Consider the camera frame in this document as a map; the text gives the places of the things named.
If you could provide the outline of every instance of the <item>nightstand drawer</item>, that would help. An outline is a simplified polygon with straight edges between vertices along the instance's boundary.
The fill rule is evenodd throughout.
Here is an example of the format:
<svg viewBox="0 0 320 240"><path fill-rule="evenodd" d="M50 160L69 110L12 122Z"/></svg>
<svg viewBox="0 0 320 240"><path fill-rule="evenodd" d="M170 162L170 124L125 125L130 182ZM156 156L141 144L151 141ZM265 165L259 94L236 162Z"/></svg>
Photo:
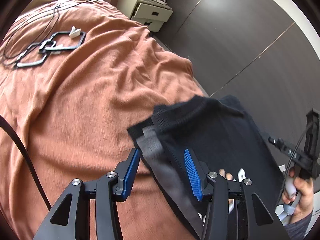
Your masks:
<svg viewBox="0 0 320 240"><path fill-rule="evenodd" d="M151 32L158 32L163 25L162 21L131 17L131 20L141 23L148 27Z"/></svg>
<svg viewBox="0 0 320 240"><path fill-rule="evenodd" d="M171 14L172 10L141 3L133 16L135 18L166 22Z"/></svg>

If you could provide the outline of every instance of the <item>gray sleeve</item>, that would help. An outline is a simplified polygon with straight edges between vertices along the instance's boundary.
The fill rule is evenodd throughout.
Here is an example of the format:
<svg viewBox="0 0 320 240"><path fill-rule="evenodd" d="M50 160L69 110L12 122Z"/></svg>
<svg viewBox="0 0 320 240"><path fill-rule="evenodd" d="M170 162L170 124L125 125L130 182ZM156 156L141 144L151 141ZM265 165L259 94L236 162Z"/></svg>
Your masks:
<svg viewBox="0 0 320 240"><path fill-rule="evenodd" d="M305 218L284 226L291 240L302 240L310 223L312 212Z"/></svg>

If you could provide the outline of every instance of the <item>white plastic clip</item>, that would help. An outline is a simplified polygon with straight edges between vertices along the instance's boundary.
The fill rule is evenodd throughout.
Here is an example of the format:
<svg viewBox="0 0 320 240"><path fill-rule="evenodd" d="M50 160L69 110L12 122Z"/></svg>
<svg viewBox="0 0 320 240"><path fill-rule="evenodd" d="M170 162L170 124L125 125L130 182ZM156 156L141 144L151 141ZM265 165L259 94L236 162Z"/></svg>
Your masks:
<svg viewBox="0 0 320 240"><path fill-rule="evenodd" d="M63 48L63 44L59 44L58 46L55 46L55 48L57 48L57 49ZM59 55L60 53L62 53L62 50L57 50L57 51L51 52L51 54L53 54L53 55Z"/></svg>
<svg viewBox="0 0 320 240"><path fill-rule="evenodd" d="M76 27L72 27L71 32L69 33L69 37L74 39L75 37L80 36L81 29L76 29Z"/></svg>

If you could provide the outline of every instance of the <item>black mount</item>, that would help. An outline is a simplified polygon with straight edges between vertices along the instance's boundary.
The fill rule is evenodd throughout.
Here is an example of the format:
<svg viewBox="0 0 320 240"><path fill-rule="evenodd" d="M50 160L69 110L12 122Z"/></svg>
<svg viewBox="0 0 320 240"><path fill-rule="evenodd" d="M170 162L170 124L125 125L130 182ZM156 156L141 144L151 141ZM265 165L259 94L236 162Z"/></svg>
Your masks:
<svg viewBox="0 0 320 240"><path fill-rule="evenodd" d="M320 164L318 163L320 153L320 120L319 114L315 109L312 109L307 114L307 126L313 122L310 129L306 134L306 142L304 145L304 151L297 149L292 161L301 168L299 177L303 179L317 179L320 175ZM286 142L283 139L268 138L269 143L274 145L280 152L284 153L288 157L291 157L295 145Z"/></svg>
<svg viewBox="0 0 320 240"><path fill-rule="evenodd" d="M40 225L34 240L90 240L90 200L96 200L98 240L123 240L116 202L131 193L139 166L139 150L133 148L126 161L100 179L74 179L63 191Z"/></svg>
<svg viewBox="0 0 320 240"><path fill-rule="evenodd" d="M227 240L228 199L235 200L237 230L232 239L290 240L276 213L267 208L250 179L236 182L216 172L206 175L213 186L201 240Z"/></svg>

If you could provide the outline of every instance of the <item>human hand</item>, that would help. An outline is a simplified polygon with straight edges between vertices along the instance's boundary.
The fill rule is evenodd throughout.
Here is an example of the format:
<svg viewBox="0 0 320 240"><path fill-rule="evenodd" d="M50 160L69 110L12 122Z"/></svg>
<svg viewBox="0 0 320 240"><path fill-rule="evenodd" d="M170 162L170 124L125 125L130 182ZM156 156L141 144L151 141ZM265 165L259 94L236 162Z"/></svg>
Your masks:
<svg viewBox="0 0 320 240"><path fill-rule="evenodd" d="M294 168L289 170L289 176L291 178L294 177ZM305 217L307 217L313 210L313 181L310 178L309 181L306 181L302 178L295 178L293 184L296 189L301 192L300 201L291 217L290 223L293 224ZM290 202L294 201L296 196L289 198L286 190L282 193L282 201L286 204L290 204Z"/></svg>
<svg viewBox="0 0 320 240"><path fill-rule="evenodd" d="M228 179L228 180L232 180L232 179L233 179L233 177L232 177L232 175L231 175L230 173L227 173L227 175L226 175L226 172L225 172L224 169L220 169L220 170L219 170L219 174L220 174L222 177L224 177L224 178L226 178L226 179ZM229 202L229 205L230 205L230 204L232 203L232 199L229 199L228 202Z"/></svg>

